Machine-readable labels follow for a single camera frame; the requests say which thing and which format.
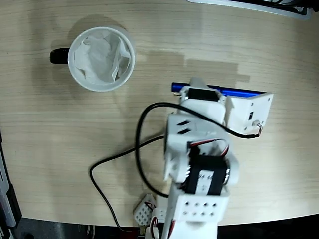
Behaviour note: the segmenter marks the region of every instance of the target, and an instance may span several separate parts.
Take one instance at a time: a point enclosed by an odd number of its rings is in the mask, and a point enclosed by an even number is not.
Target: wood grain
[[[81,88],[49,53],[82,31],[120,25],[136,40],[131,78],[109,93]],[[268,124],[256,140],[234,139],[240,182],[231,188],[221,224],[319,213],[319,24],[184,0],[15,0],[0,2],[0,127],[10,178],[24,217],[114,225],[88,168],[133,144],[143,108],[177,102],[173,81],[275,93]],[[143,135],[165,126],[155,110]],[[161,190],[163,151],[142,151]],[[146,192],[133,155],[95,172],[123,226]]]

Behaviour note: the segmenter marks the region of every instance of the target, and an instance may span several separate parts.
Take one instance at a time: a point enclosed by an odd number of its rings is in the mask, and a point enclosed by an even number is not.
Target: robotic arm
[[[180,90],[179,104],[242,134],[261,133],[273,94],[224,96],[192,78]],[[168,199],[158,196],[146,239],[217,238],[226,211],[228,185],[239,177],[239,163],[229,134],[217,124],[185,111],[168,116],[164,179],[172,184]]]

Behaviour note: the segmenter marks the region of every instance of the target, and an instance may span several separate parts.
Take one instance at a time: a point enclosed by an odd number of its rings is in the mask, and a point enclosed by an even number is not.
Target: tissue paper
[[[114,82],[125,73],[131,55],[124,41],[107,30],[86,37],[74,53],[75,67],[95,84]]]

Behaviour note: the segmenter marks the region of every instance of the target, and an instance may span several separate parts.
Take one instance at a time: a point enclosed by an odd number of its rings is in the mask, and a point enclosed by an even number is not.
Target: white mug
[[[127,45],[131,55],[130,64],[128,68],[126,69],[126,71],[113,83],[105,83],[103,85],[94,84],[87,81],[85,79],[84,74],[81,72],[81,70],[76,68],[74,65],[74,52],[78,49],[81,42],[86,37],[91,35],[93,32],[101,31],[101,30],[108,30],[118,35]],[[84,88],[91,91],[106,92],[106,91],[111,91],[120,87],[122,84],[124,84],[128,80],[135,66],[135,55],[136,55],[135,42],[125,29],[118,26],[98,26],[98,27],[90,28],[82,32],[80,35],[78,35],[72,42],[70,48],[58,48],[51,51],[50,62],[53,64],[68,64],[72,77],[76,80],[77,83],[79,83]]]

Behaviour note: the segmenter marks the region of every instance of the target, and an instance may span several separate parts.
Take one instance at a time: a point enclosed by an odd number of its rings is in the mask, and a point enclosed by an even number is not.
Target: blue pen
[[[172,92],[180,92],[180,90],[184,86],[189,86],[189,84],[173,82],[171,84],[171,91]],[[227,88],[227,87],[220,87],[220,86],[208,86],[208,87],[219,90],[224,96],[238,96],[238,97],[248,98],[251,96],[257,96],[257,95],[265,93],[265,92],[261,92],[261,91],[250,91],[250,90]]]

